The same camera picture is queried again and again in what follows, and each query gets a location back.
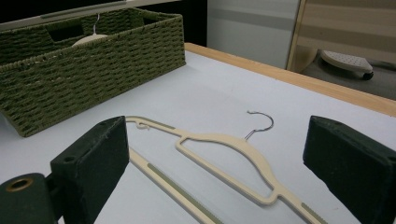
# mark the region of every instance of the wall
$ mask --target wall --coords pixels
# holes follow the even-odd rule
[[[299,0],[208,0],[207,46],[286,68]]]

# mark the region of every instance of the beige hanger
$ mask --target beige hanger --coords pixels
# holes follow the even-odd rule
[[[260,112],[249,112],[250,114],[262,114]],[[180,130],[174,128],[172,126],[162,124],[158,121],[146,119],[142,117],[126,117],[126,122],[134,122],[136,123],[136,127],[139,129],[152,127],[167,133],[171,133],[177,136],[180,136],[180,139],[176,142],[176,148],[178,151],[183,153],[185,156],[190,158],[192,161],[204,167],[208,172],[212,175],[219,178],[221,181],[236,189],[242,195],[253,201],[258,205],[263,204],[271,204],[276,201],[278,197],[282,197],[286,200],[286,202],[293,208],[293,211],[297,211],[302,218],[309,221],[310,223],[315,224],[323,224],[327,223],[324,219],[322,219],[319,215],[317,215],[312,209],[310,209],[305,203],[302,203],[293,193],[291,193],[288,189],[286,189],[282,184],[280,184],[271,171],[271,166],[268,161],[264,158],[264,156],[253,146],[251,146],[247,140],[248,138],[255,132],[267,131],[273,127],[263,129],[263,130],[253,130],[250,134],[242,138],[236,138],[227,134],[222,133],[189,133],[184,130]],[[208,161],[205,161],[192,151],[186,149],[182,144],[186,140],[195,140],[195,141],[203,141],[203,142],[212,142],[219,143],[226,147],[230,147],[237,152],[244,155],[259,171],[260,175],[263,179],[271,186],[273,189],[271,195],[268,198],[262,197],[259,193],[250,189],[240,181],[235,178],[227,175],[223,171],[221,171],[218,167],[212,165]]]
[[[107,36],[107,35],[97,35],[97,34],[96,34],[96,23],[97,23],[99,20],[100,20],[100,14],[98,13],[98,19],[96,20],[95,24],[93,25],[93,35],[89,35],[89,36],[85,36],[84,38],[81,38],[79,41],[77,41],[76,43],[74,43],[74,45],[73,45],[72,47],[74,47],[74,46],[76,46],[76,45],[84,44],[84,43],[93,41],[93,40],[95,40],[95,39],[99,39],[99,38],[102,38],[102,37]]]

